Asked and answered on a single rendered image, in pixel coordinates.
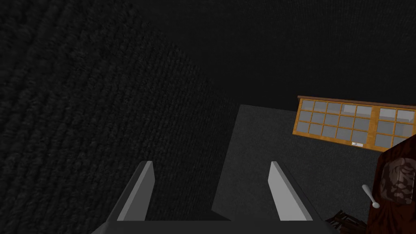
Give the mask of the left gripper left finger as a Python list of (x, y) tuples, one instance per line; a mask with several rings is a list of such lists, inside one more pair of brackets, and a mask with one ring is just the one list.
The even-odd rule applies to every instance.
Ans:
[(153, 162), (140, 162), (108, 216), (107, 222), (144, 221), (154, 184)]

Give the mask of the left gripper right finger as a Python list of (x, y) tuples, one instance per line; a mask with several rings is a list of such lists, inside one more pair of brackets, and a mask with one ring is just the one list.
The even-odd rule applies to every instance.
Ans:
[(268, 184), (281, 221), (322, 221), (285, 165), (271, 162)]

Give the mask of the dark wooden chair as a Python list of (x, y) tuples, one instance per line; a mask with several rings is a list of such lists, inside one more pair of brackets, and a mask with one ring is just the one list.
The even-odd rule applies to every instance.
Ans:
[(340, 234), (366, 234), (367, 225), (342, 210), (332, 218), (327, 219), (326, 222), (339, 231)]

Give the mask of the orange-framed glass window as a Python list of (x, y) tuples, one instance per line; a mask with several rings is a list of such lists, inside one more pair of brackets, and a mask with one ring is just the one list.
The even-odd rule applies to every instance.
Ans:
[(293, 134), (384, 152), (416, 135), (416, 106), (299, 96)]

